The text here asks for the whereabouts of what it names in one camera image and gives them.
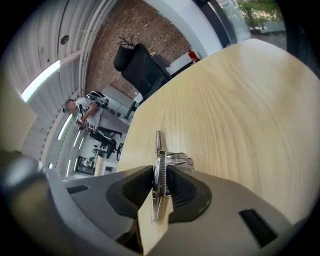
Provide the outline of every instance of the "tree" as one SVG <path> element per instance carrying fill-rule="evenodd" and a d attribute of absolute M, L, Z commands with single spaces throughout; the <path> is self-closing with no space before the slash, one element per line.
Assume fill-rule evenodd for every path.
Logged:
<path fill-rule="evenodd" d="M 249 27 L 261 27 L 267 21 L 283 21 L 276 0 L 238 0 L 237 4 Z"/>

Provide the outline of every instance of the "light wood tabletop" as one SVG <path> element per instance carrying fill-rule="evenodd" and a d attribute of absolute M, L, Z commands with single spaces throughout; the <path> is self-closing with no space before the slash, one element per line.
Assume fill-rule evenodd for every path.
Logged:
<path fill-rule="evenodd" d="M 155 164 L 156 130 L 195 170 L 244 185 L 292 224 L 312 209 L 320 185 L 320 81 L 282 49 L 249 39 L 176 76 L 136 110 L 119 171 Z M 156 243 L 168 225 L 152 230 L 150 200 L 139 223 L 141 236 Z M 143 244 L 145 254 L 152 246 Z"/>

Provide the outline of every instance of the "metal clip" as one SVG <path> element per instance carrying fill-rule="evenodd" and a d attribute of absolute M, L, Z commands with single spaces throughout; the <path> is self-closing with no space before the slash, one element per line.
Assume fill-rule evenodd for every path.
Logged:
<path fill-rule="evenodd" d="M 152 220 L 158 221 L 162 197 L 170 195 L 167 184 L 167 167 L 183 165 L 185 168 L 194 170 L 194 161 L 185 153 L 172 153 L 163 149 L 160 131 L 155 136 L 156 162 L 153 170 L 153 211 Z"/>

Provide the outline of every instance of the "ceiling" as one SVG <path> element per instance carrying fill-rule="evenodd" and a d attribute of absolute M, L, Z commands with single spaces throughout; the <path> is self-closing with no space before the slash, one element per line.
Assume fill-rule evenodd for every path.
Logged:
<path fill-rule="evenodd" d="M 98 30 L 116 0 L 48 0 L 40 6 L 16 33 L 1 65 L 18 93 L 47 67 L 60 60 L 60 68 L 52 74 L 27 102 L 37 114 L 22 153 L 60 168 L 65 175 L 68 156 L 78 130 L 70 122 L 64 136 L 58 134 L 68 118 L 62 113 L 64 102 L 83 94 L 87 66 Z M 66 44 L 61 38 L 69 36 Z"/>

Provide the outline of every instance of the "gray plastic device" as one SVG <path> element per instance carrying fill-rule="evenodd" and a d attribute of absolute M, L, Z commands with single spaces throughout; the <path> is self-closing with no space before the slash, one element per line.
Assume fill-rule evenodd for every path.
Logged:
<path fill-rule="evenodd" d="M 168 231 L 150 256 L 274 255 L 297 231 L 244 186 L 189 169 L 169 167 L 173 201 Z M 143 253 L 137 212 L 153 180 L 142 166 L 63 181 L 31 157 L 12 162 L 1 191 L 21 229 L 54 255 Z"/>

